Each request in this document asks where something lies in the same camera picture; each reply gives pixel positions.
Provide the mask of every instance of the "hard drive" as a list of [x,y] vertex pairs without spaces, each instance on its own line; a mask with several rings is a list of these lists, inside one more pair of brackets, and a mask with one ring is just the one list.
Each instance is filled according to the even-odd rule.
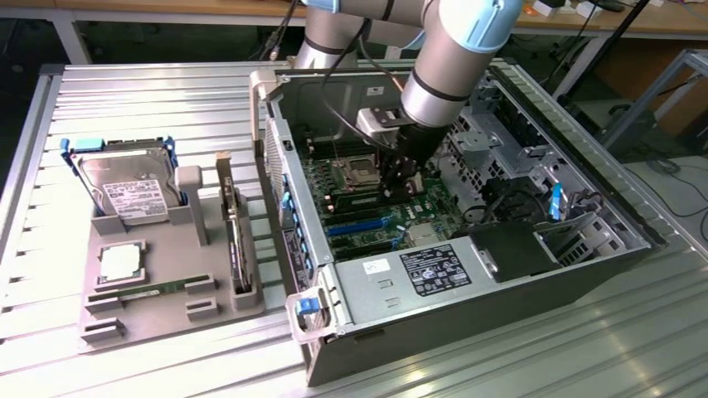
[[61,156],[93,199],[100,216],[119,216],[127,226],[168,220],[167,209],[184,203],[175,184],[172,140],[80,139]]

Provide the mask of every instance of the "warning label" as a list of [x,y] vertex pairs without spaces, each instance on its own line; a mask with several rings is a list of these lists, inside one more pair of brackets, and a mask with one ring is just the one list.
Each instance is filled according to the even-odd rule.
[[165,198],[157,180],[117,182],[103,189],[121,219],[167,214]]
[[420,296],[429,296],[472,283],[449,245],[400,255],[400,260]]

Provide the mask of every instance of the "motherboard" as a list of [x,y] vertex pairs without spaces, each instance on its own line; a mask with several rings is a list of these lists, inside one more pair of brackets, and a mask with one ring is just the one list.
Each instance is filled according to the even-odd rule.
[[371,147],[329,141],[305,149],[303,169],[337,261],[429,245],[459,230],[463,214],[433,163],[415,179],[413,195],[384,197]]

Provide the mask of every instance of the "slotted metal table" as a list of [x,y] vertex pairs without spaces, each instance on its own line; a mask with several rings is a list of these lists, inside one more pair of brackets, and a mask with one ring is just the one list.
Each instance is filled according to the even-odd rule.
[[[411,65],[404,61],[388,65]],[[251,151],[249,73],[277,63],[68,66],[41,75],[0,201],[3,396],[704,396],[708,258],[523,70],[495,61],[663,234],[669,246],[575,304],[405,360],[305,386]],[[267,313],[227,326],[77,355],[91,203],[61,138],[171,135],[204,168],[232,151],[249,198]]]

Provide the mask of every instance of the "hard drive label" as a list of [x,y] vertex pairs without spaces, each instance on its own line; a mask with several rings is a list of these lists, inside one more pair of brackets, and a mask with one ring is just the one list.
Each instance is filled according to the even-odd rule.
[[165,197],[157,180],[117,182],[103,186],[121,219],[167,214]]
[[400,255],[412,286],[419,296],[429,296],[471,284],[451,245]]

